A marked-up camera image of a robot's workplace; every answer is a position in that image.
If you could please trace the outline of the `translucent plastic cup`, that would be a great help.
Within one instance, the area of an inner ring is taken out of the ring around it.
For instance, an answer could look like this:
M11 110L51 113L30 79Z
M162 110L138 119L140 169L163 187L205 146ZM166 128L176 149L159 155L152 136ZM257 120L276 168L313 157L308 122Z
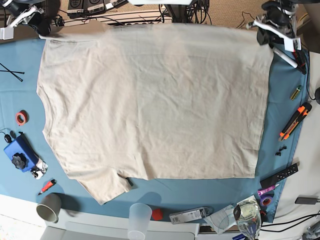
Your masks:
M152 216L152 209L144 203L135 203L129 208L128 231L129 240L145 240Z

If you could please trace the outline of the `red marker pen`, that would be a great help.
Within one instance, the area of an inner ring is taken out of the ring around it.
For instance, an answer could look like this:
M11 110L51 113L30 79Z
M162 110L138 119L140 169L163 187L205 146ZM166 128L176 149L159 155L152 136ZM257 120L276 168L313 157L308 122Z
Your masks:
M55 179L48 181L37 195L38 196L42 195L47 190L49 190L51 187L53 187L56 183L57 183L57 181Z

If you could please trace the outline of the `red tape roll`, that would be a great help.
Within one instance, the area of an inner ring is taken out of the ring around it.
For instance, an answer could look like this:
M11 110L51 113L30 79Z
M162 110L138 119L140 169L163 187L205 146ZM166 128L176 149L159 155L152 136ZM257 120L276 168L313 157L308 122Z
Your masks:
M19 126L25 125L29 121L29 115L25 110L20 110L15 114L15 121Z

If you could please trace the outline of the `packaged tool blister pack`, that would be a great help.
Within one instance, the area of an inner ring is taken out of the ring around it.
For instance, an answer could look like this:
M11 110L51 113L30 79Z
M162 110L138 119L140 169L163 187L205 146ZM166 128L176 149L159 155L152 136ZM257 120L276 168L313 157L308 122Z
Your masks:
M213 213L213 208L208 206L198 207L185 210L169 215L169 219L173 225L188 223L200 219L204 219Z

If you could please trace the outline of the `green yellow small tool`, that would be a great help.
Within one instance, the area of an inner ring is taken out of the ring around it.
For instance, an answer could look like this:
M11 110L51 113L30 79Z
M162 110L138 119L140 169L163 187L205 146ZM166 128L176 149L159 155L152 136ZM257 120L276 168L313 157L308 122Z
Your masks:
M297 98L297 96L299 95L300 91L301 91L302 86L298 85L295 90L293 91L293 93L290 96L290 99L293 101Z

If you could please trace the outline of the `small black screws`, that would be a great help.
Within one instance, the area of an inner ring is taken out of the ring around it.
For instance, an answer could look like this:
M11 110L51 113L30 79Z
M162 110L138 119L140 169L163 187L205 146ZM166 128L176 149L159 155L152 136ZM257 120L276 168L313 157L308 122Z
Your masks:
M286 150L287 146L282 146L278 149L278 151L275 153L276 156L281 156L282 155L282 151Z

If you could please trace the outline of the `purple tape roll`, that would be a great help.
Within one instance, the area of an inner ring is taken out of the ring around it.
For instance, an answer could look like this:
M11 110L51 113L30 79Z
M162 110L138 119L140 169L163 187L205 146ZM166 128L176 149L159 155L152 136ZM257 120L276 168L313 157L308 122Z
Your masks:
M273 202L273 194L263 194L260 196L260 205L263 207L269 206Z

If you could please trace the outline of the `wine glass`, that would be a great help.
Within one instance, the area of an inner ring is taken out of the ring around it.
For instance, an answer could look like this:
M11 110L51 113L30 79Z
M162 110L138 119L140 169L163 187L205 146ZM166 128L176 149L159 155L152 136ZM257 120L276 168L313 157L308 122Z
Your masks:
M233 210L239 231L248 240L257 240L262 227L260 207L255 200L243 200Z

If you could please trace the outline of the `black computer mouse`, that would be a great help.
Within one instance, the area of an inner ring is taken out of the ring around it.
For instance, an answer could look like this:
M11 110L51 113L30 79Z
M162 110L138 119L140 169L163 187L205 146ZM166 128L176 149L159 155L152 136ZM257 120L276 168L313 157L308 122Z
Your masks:
M12 142L12 138L11 138L11 136L10 136L9 134L5 134L5 135L4 135L4 140L5 140L8 144L10 144L10 143Z

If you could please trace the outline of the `blue tablecloth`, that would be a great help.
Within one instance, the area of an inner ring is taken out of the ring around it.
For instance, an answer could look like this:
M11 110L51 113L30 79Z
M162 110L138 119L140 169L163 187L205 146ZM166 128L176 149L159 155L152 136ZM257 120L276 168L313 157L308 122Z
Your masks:
M38 203L42 196L40 189L49 181L57 183L50 191L62 201L62 207L70 214L75 211L126 218L134 203L144 203L153 209L161 209L163 220L169 215L202 206L220 210L242 199L255 195L260 181L288 167L294 157L300 129L294 130L285 141L278 140L279 133L291 115L308 98L306 87L309 77L293 69L279 57L275 57L270 67L269 95L266 119L255 178L227 179L154 179L131 178L132 189L119 197L100 205L75 180L69 179L51 148L42 130L45 111L36 93L37 77L45 41L29 39L7 42L0 46L0 63L11 70L23 71L23 82L11 74L0 74L0 130L2 133L23 132L40 158L48 164L48 171L41 179L35 179L28 172L16 169L4 152L0 154L0 192L3 195ZM290 96L297 86L301 91L296 99ZM16 113L25 110L29 120L19 126ZM281 156L275 153L287 146Z

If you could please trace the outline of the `black remote control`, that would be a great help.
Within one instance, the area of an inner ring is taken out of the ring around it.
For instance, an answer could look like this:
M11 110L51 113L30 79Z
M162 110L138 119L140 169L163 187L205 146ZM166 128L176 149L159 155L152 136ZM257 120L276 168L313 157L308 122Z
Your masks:
M295 163L290 165L289 167L263 179L260 181L260 185L263 189L269 188L278 182L290 177L291 175L297 173L299 171L299 164Z

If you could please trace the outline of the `grey mug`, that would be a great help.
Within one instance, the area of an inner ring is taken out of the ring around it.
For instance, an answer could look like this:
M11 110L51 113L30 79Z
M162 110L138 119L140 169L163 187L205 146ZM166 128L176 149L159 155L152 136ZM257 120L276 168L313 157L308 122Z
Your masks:
M50 193L46 195L36 206L36 212L43 220L51 223L57 223L61 208L61 198L56 193Z

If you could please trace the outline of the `black pedal labelled zero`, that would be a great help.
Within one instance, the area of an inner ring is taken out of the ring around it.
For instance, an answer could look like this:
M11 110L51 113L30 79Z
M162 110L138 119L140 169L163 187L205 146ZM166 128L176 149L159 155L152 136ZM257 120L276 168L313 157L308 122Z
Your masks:
M99 13L105 10L105 4L103 0L88 0L86 9L89 13Z

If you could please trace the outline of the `power strip with red switch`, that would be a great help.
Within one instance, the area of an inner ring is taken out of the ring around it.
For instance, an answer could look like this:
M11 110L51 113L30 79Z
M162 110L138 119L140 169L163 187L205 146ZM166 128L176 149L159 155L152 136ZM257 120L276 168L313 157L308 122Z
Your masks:
M131 26L131 25L151 25L151 24L163 24L162 21L152 21L152 22L146 22L146 21L134 21L134 22L123 22L119 26Z

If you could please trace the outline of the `black pedal labelled start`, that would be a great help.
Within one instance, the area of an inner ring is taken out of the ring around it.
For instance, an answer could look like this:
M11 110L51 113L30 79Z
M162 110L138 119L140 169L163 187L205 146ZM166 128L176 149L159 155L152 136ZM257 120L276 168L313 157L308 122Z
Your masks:
M69 0L68 1L68 12L78 11L83 9L83 0Z

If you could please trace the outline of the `paper with drawing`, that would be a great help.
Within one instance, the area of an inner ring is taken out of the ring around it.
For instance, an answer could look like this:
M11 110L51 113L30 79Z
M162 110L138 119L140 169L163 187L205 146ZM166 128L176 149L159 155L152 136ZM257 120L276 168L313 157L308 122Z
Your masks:
M255 196L253 196L253 195L244 199L244 200L254 200L257 202ZM209 224L211 227L213 227L214 231L217 234L222 234L234 226L236 226L238 229L238 226L237 226L235 218L234 218L234 208L240 202L236 203L235 205L228 205L227 207L225 207L225 208L211 214L210 216L206 217L204 220L206 221L207 224Z

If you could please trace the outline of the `black phone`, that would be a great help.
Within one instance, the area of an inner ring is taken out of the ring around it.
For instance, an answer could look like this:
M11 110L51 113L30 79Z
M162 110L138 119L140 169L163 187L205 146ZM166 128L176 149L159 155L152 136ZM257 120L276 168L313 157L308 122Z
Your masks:
M318 196L307 196L307 195L300 195L296 198L295 204L296 205L315 205L320 202Z

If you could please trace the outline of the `black knob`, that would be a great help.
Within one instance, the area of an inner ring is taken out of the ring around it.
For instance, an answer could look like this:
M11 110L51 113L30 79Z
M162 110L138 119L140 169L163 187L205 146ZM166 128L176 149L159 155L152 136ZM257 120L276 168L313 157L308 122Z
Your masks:
M27 159L22 153L15 153L12 156L11 163L16 169L23 170L27 165Z

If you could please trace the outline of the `purple glue tube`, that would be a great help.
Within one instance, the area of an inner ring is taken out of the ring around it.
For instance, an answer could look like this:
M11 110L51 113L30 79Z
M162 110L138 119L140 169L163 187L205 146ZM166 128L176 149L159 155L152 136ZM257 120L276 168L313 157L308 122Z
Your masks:
M262 195L264 195L266 193L269 193L269 192L275 190L278 186L279 186L279 184L275 184L275 185L272 185L270 187L267 187L267 188L264 188L264 189L260 189L260 190L257 191L257 194L259 196L262 196Z

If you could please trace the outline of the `beige T-shirt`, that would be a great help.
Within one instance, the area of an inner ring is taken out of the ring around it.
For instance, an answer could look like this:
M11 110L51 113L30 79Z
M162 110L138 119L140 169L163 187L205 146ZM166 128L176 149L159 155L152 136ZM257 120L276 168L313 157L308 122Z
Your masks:
M99 204L128 178L253 178L273 57L252 31L200 24L49 37L43 135Z

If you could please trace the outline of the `blue box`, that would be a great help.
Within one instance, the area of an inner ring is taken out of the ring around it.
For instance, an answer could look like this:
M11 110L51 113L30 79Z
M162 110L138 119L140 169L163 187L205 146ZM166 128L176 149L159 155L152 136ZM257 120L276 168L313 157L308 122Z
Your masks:
M26 157L26 167L23 170L20 170L23 173L31 171L31 169L34 168L39 161L34 154L33 149L27 144L22 135L18 136L15 140L9 143L3 151L11 162L13 155L16 153L23 154Z

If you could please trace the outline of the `white caster wheel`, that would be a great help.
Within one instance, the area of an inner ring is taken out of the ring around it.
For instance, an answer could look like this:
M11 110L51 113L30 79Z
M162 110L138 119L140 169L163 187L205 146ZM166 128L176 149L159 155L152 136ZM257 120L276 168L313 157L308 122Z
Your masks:
M39 180L48 170L48 165L43 162L43 161L39 161L35 167L33 167L30 172L31 175L36 179Z

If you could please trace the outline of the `orange utility knife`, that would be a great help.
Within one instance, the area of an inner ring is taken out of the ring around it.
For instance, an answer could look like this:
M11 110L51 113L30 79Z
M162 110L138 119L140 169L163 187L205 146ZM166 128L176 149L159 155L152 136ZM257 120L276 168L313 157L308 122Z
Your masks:
M290 137L298 125L306 118L312 109L309 102L304 102L291 116L283 130L279 134L279 141L282 142Z

